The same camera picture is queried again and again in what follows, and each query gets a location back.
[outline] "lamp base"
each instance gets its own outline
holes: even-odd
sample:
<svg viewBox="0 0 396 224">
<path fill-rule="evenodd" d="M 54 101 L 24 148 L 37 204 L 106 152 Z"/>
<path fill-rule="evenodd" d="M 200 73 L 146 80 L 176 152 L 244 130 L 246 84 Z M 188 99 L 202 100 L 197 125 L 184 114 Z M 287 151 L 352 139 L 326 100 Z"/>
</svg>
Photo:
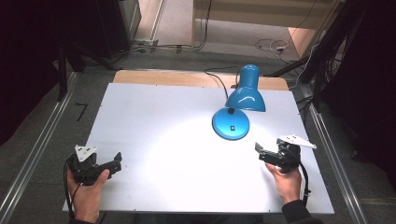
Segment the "lamp base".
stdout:
<svg viewBox="0 0 396 224">
<path fill-rule="evenodd" d="M 220 137 L 238 140 L 248 134 L 250 123 L 242 110 L 223 107 L 213 116 L 212 126 Z"/>
</svg>

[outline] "white table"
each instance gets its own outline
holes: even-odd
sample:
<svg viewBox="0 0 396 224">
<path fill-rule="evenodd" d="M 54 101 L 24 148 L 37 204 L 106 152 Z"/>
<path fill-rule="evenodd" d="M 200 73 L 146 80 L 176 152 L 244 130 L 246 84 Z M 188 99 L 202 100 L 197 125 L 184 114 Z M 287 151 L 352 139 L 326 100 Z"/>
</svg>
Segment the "white table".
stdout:
<svg viewBox="0 0 396 224">
<path fill-rule="evenodd" d="M 246 111 L 249 133 L 228 141 L 211 126 L 225 103 L 222 88 L 109 84 L 87 146 L 98 147 L 99 164 L 121 152 L 122 170 L 106 182 L 101 210 L 281 212 L 254 145 L 277 152 L 280 135 L 307 136 L 290 91 L 260 92 L 267 112 Z M 332 214 L 313 150 L 302 147 L 301 155 L 312 190 L 308 210 Z"/>
</svg>

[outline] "black curtain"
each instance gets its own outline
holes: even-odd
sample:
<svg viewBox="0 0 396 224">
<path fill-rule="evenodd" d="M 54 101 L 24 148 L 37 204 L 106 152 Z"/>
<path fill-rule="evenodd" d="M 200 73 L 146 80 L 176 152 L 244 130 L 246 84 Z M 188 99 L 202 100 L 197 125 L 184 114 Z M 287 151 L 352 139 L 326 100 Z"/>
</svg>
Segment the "black curtain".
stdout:
<svg viewBox="0 0 396 224">
<path fill-rule="evenodd" d="M 57 3 L 1 1 L 0 145 L 59 81 L 52 62 L 65 26 Z"/>
</svg>

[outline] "finger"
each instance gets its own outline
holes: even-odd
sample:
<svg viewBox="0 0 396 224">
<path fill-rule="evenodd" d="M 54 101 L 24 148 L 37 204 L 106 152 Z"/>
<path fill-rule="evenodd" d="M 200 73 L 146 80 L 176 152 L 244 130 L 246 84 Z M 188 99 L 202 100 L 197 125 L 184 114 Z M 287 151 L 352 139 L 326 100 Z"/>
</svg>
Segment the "finger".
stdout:
<svg viewBox="0 0 396 224">
<path fill-rule="evenodd" d="M 105 182 L 107 181 L 107 179 L 108 179 L 108 175 L 110 174 L 110 171 L 109 170 L 107 170 L 107 169 L 105 169 L 99 176 L 98 176 L 98 179 L 96 180 L 96 182 L 95 182 L 95 187 L 96 188 L 101 188 L 104 184 L 105 184 Z"/>
<path fill-rule="evenodd" d="M 74 175 L 70 170 L 67 170 L 67 185 L 70 187 L 74 187 L 77 185 Z"/>
<path fill-rule="evenodd" d="M 270 164 L 270 163 L 265 163 L 265 166 L 267 167 L 267 169 L 268 169 L 268 171 L 271 173 L 271 174 L 273 174 L 273 173 L 276 173 L 276 171 L 277 171 L 277 169 L 276 169 L 276 167 L 273 165 L 273 164 Z"/>
</svg>

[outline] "lamp shade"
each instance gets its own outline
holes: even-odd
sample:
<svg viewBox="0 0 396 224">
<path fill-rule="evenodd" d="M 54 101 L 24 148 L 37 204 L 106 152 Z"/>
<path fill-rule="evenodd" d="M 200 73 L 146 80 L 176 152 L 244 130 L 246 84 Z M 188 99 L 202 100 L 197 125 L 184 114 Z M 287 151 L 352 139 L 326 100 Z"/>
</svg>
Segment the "lamp shade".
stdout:
<svg viewBox="0 0 396 224">
<path fill-rule="evenodd" d="M 241 69 L 238 88 L 231 93 L 225 106 L 235 109 L 246 109 L 265 112 L 265 103 L 257 90 L 260 69 L 253 64 Z"/>
</svg>

